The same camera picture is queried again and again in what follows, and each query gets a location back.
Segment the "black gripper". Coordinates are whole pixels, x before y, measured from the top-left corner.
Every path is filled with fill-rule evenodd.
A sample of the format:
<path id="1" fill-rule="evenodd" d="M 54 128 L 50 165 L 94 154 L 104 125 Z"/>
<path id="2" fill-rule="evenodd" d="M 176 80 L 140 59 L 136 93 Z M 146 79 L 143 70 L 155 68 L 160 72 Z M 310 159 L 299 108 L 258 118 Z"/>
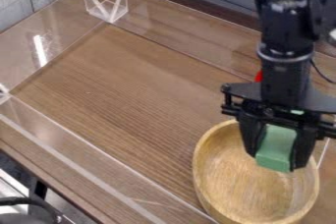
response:
<path id="1" fill-rule="evenodd" d="M 278 51 L 258 47 L 262 80 L 226 83 L 222 113 L 239 121 L 246 152 L 255 157 L 266 126 L 292 129 L 291 170 L 307 166 L 316 139 L 336 138 L 336 126 L 323 119 L 336 114 L 336 97 L 319 91 L 311 82 L 314 48 Z"/>

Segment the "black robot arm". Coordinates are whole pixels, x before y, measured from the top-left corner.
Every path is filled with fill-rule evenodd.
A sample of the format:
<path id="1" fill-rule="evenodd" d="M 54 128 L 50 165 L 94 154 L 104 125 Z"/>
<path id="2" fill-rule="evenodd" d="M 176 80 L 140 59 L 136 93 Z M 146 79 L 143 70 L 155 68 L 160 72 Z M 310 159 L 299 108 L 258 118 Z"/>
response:
<path id="1" fill-rule="evenodd" d="M 319 140 L 336 137 L 336 97 L 312 83 L 315 43 L 336 29 L 336 0 L 255 0 L 262 24 L 262 80 L 224 84 L 222 112 L 235 117 L 260 166 L 307 166 Z"/>

